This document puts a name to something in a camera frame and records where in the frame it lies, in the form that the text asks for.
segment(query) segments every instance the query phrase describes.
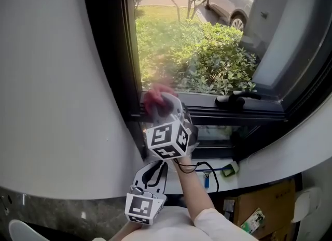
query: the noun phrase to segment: grass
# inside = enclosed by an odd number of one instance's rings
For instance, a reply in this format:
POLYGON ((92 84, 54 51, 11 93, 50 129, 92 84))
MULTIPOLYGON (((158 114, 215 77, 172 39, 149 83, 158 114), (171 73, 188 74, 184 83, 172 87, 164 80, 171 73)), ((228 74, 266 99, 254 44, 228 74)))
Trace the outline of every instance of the grass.
MULTIPOLYGON (((159 19, 163 21, 177 21, 177 12, 175 6, 140 6, 135 15, 137 18, 149 16, 151 19, 159 19)), ((187 8, 180 7, 180 20, 184 21, 187 18, 187 8)), ((200 21, 197 13, 195 14, 194 21, 200 21)))

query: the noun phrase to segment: white shirt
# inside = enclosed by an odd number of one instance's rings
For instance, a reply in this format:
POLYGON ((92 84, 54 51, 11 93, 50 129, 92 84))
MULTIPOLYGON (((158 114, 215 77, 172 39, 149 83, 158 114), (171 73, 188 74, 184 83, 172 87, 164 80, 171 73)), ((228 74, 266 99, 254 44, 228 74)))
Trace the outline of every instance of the white shirt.
POLYGON ((153 225, 144 225, 123 241, 257 241, 256 238, 228 221, 215 209, 202 211, 192 223, 188 210, 166 206, 153 225))

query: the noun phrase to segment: green hedge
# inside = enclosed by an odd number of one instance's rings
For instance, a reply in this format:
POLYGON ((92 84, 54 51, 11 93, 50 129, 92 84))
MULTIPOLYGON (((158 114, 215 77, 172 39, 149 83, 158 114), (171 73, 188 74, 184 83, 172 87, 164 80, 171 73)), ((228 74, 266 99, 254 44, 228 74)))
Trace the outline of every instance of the green hedge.
POLYGON ((136 20, 141 79, 178 91, 227 94, 254 91, 255 56, 238 47, 242 32, 199 21, 136 20))

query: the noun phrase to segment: car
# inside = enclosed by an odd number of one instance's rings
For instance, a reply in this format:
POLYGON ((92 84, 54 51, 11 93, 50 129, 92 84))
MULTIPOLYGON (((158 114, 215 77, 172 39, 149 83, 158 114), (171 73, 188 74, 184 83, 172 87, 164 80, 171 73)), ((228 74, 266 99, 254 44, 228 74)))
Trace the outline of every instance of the car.
POLYGON ((206 0, 204 6, 213 9, 227 25, 243 31, 253 2, 254 0, 206 0))

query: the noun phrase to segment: curved white wall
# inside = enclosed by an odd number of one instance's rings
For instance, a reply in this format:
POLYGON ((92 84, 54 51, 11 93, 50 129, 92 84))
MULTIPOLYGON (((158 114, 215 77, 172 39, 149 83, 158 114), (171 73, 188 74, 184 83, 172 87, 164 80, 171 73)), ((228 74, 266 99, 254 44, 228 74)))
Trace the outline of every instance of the curved white wall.
POLYGON ((0 15, 0 186, 60 199, 125 195, 140 155, 84 0, 0 0, 0 15))

